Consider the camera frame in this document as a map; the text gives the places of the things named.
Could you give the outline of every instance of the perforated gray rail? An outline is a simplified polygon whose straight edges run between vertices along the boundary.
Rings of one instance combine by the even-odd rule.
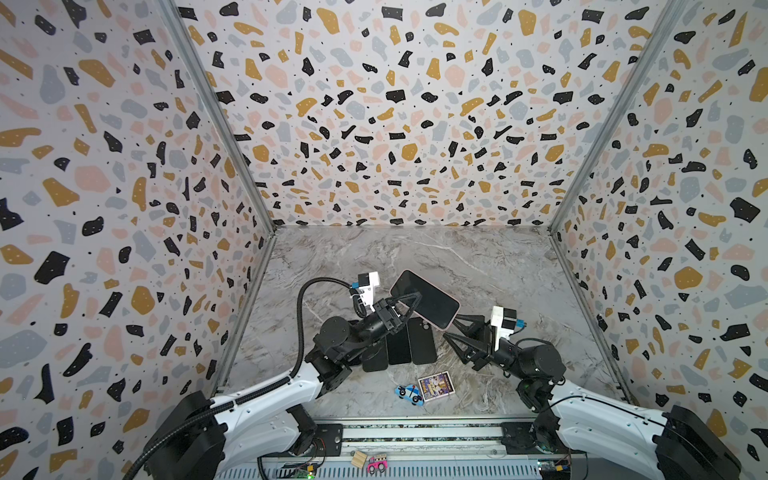
[[[293,472],[291,468],[276,468],[278,463],[264,462],[266,475],[274,480],[285,478]],[[221,480],[259,478],[255,463],[231,468],[217,476]],[[539,480],[536,460],[393,460],[386,472],[370,475],[360,468],[345,462],[326,462],[316,472],[316,478],[397,478],[398,480],[424,480],[425,478],[456,478],[462,480]]]

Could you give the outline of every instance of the blue toy car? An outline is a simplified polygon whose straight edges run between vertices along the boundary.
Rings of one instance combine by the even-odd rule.
[[[408,399],[411,402],[411,405],[424,405],[424,399],[419,391],[419,387],[416,385],[398,386],[395,388],[395,394],[401,399]]]

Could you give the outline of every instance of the phone screen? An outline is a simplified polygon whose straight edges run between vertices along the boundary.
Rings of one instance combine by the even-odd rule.
[[[389,291],[392,296],[414,292],[422,294],[422,300],[415,308],[416,313],[440,330],[447,329],[458,313],[458,301],[411,270],[404,271]]]

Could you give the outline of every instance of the terrazzo wallpaper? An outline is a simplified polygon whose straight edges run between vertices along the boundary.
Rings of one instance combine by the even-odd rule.
[[[179,0],[275,223],[549,223],[663,0]]]
[[[0,3],[0,477],[122,478],[264,242],[150,2]]]
[[[768,3],[690,2],[564,228],[641,405],[768,470]]]

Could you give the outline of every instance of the toy car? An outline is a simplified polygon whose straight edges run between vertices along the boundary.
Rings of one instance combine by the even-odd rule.
[[[386,468],[386,455],[374,455],[368,461],[368,473],[370,475],[373,475],[376,471],[383,473]]]
[[[395,394],[401,399],[408,399],[414,406],[423,406],[424,398],[422,397],[419,387],[416,385],[398,386],[395,388]]]

